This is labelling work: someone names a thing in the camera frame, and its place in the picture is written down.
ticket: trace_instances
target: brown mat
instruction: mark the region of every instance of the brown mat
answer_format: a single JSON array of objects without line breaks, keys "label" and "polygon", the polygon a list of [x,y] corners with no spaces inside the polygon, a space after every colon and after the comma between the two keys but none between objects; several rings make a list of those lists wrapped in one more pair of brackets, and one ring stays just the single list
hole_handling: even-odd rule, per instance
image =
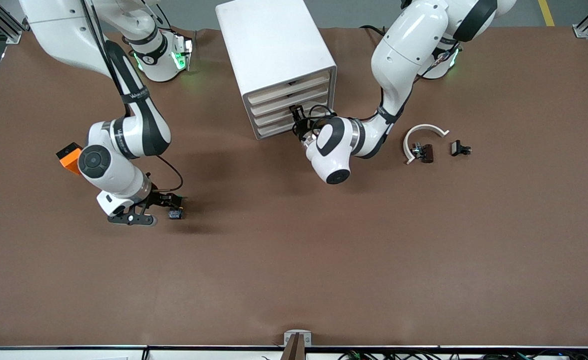
[{"label": "brown mat", "polygon": [[[322,30],[335,108],[379,101],[378,35]],[[421,80],[376,157],[323,184],[291,134],[257,141],[220,32],[196,73],[146,81],[172,128],[188,218],[106,222],[99,192],[55,153],[122,114],[111,81],[30,34],[0,66],[0,346],[314,342],[588,346],[588,41],[492,28],[441,80]],[[419,123],[451,130],[404,164]],[[472,146],[450,157],[449,143]],[[136,160],[161,187],[177,181]],[[161,215],[163,210],[154,210]]]}]

